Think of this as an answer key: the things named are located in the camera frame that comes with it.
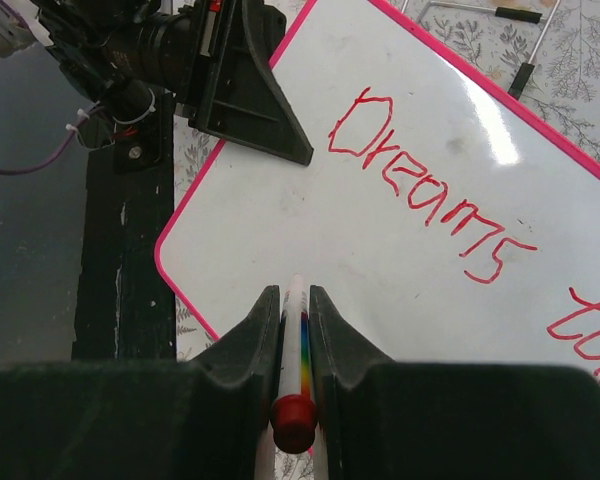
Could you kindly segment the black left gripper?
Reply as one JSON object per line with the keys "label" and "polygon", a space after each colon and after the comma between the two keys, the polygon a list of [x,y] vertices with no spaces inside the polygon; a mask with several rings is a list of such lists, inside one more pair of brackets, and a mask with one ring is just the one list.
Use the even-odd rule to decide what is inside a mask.
{"label": "black left gripper", "polygon": [[196,1],[141,25],[138,77],[187,100],[196,130],[301,166],[313,147],[270,60],[287,20],[263,1]]}

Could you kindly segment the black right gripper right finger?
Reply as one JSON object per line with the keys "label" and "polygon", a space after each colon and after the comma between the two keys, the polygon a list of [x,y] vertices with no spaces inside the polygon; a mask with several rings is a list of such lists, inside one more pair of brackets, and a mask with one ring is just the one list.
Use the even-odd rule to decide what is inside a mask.
{"label": "black right gripper right finger", "polygon": [[318,479],[600,479],[600,385],[562,366],[404,363],[309,294]]}

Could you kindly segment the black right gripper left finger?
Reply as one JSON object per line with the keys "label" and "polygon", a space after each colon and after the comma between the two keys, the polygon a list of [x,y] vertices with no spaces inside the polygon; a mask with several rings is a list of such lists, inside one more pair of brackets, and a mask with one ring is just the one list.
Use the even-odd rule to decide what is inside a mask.
{"label": "black right gripper left finger", "polygon": [[270,479],[280,291],[190,361],[0,364],[0,479]]}

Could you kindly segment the red capped whiteboard marker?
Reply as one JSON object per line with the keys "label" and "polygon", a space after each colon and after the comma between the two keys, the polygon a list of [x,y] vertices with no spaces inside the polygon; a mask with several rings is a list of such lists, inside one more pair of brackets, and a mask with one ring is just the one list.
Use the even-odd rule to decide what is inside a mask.
{"label": "red capped whiteboard marker", "polygon": [[278,449],[301,454],[314,443],[317,406],[312,391],[308,295],[299,274],[291,277],[282,300],[280,327],[278,389],[270,422]]}

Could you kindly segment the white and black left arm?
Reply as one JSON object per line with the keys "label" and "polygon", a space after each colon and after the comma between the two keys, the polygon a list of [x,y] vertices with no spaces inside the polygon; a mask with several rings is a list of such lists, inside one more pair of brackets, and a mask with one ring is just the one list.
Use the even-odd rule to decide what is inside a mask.
{"label": "white and black left arm", "polygon": [[114,126],[114,169],[163,162],[173,115],[212,136],[308,165],[312,146],[271,66],[285,16],[261,1],[42,1],[66,78]]}

